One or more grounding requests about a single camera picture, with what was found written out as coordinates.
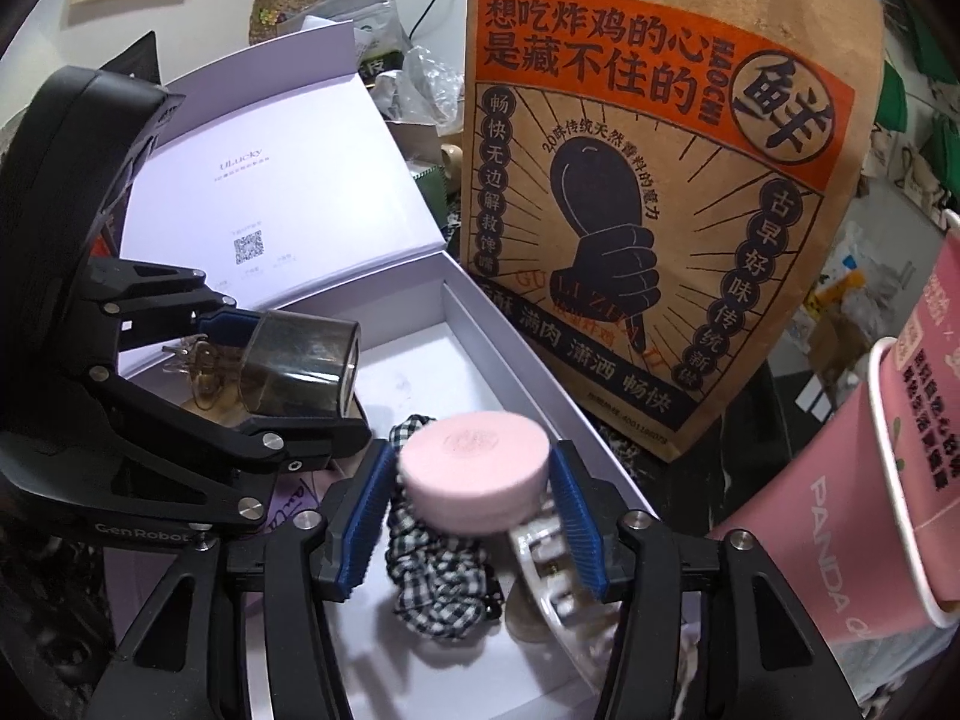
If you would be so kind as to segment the gold bear hair claw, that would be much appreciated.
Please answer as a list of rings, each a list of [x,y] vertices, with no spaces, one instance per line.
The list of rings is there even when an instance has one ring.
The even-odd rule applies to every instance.
[[[182,374],[190,383],[194,405],[210,411],[223,400],[239,398],[242,349],[213,343],[206,335],[181,338],[163,346],[167,360],[163,371]]]

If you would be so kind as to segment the dark smoky square container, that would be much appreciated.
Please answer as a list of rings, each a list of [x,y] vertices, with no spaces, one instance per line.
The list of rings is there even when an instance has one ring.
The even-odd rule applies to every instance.
[[[242,405],[252,415],[343,418],[359,340],[358,322],[268,312],[242,355]]]

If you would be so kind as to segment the pearl white hair claw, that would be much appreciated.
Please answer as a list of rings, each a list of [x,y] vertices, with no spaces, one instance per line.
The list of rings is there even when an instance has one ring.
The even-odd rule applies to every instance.
[[[599,692],[612,658],[619,603],[594,600],[579,580],[550,494],[508,538],[519,572],[506,600],[506,628],[524,644],[560,645],[579,676]]]

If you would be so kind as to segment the purple signed card box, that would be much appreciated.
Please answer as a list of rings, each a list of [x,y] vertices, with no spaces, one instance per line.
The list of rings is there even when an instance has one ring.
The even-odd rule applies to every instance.
[[[325,491],[337,479],[338,473],[329,470],[281,475],[275,484],[260,533],[272,533],[299,512],[317,509]]]

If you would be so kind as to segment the black white gingham scrunchie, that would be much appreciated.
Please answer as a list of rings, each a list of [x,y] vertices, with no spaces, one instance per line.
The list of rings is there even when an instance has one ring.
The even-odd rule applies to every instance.
[[[483,544],[439,533],[418,518],[402,475],[387,512],[386,572],[394,614],[423,639],[462,642],[501,619],[503,594]]]

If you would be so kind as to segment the pink round compact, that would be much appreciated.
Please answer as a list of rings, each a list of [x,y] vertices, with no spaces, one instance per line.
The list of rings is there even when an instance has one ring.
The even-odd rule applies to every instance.
[[[398,452],[398,472],[418,520],[448,535],[487,536],[540,509],[550,452],[532,419],[473,411],[418,429]]]

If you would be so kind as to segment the lower pink panda cup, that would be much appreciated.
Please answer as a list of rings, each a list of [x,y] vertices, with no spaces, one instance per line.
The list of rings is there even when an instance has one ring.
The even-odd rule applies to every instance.
[[[711,536],[732,530],[758,539],[830,644],[958,622],[908,554],[864,385]]]

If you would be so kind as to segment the upper pink paper cup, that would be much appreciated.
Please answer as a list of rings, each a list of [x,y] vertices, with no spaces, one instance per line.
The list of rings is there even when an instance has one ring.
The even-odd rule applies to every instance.
[[[958,215],[871,385],[893,507],[931,619],[958,617]]]

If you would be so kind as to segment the brown fried chicken paper bag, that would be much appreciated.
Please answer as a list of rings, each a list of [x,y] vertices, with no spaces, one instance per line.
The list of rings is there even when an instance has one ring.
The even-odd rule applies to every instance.
[[[878,0],[469,0],[462,266],[662,460],[768,358],[856,188]]]

